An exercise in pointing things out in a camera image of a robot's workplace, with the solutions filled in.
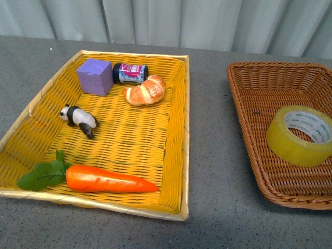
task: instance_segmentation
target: toy carrot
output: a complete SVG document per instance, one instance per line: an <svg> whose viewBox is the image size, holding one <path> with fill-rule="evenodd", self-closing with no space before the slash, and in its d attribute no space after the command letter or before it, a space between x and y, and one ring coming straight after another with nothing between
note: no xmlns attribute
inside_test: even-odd
<svg viewBox="0 0 332 249"><path fill-rule="evenodd" d="M158 187L142 178L99 169L73 165L66 171L68 188L80 192L111 191L117 193L154 192Z"/></svg>
<svg viewBox="0 0 332 249"><path fill-rule="evenodd" d="M57 159L52 163L35 164L34 171L18 179L17 185L25 190L40 191L65 181L69 189L80 192L141 193L158 190L155 184L137 176L64 163L62 150L57 151Z"/></svg>

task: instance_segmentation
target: wicker basket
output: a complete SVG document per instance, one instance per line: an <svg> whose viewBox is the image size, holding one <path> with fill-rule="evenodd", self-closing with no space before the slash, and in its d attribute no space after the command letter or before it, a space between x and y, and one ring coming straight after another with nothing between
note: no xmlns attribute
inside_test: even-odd
<svg viewBox="0 0 332 249"><path fill-rule="evenodd" d="M164 98L132 106L114 84L105 97L82 93L76 70L88 59L146 64L149 73L167 83ZM78 105L100 122L89 140L78 127L67 126L59 111ZM16 181L36 162L55 159L132 174L159 187L153 193L79 193L66 183L41 192L21 190ZM134 215L185 220L188 217L189 57L80 51L31 101L0 141L0 196L47 200Z"/></svg>
<svg viewBox="0 0 332 249"><path fill-rule="evenodd" d="M279 108L304 105L332 117L332 71L311 63L242 62L227 75L257 184L281 206L332 209L332 157L316 167L291 165L275 155L265 134ZM306 140L304 133L297 136Z"/></svg>

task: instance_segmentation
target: panda head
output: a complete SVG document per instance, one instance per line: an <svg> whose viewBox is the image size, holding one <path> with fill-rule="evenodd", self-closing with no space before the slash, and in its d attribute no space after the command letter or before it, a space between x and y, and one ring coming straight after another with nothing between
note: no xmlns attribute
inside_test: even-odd
<svg viewBox="0 0 332 249"><path fill-rule="evenodd" d="M66 104L64 108L62 108L62 110L60 111L60 117L64 120L67 121L68 117L67 117L67 112L69 109L69 105Z"/></svg>

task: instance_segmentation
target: purple block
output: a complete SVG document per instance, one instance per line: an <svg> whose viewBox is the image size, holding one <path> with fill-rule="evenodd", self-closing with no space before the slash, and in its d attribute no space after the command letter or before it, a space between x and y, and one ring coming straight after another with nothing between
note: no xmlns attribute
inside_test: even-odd
<svg viewBox="0 0 332 249"><path fill-rule="evenodd" d="M76 72L85 93L106 96L114 84L112 63L109 61L87 59Z"/></svg>

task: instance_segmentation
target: white curtain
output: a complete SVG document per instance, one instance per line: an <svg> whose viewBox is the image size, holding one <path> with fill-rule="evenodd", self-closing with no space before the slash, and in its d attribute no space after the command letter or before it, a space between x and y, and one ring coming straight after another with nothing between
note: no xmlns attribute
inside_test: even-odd
<svg viewBox="0 0 332 249"><path fill-rule="evenodd" d="M332 59L332 0L0 0L0 35Z"/></svg>

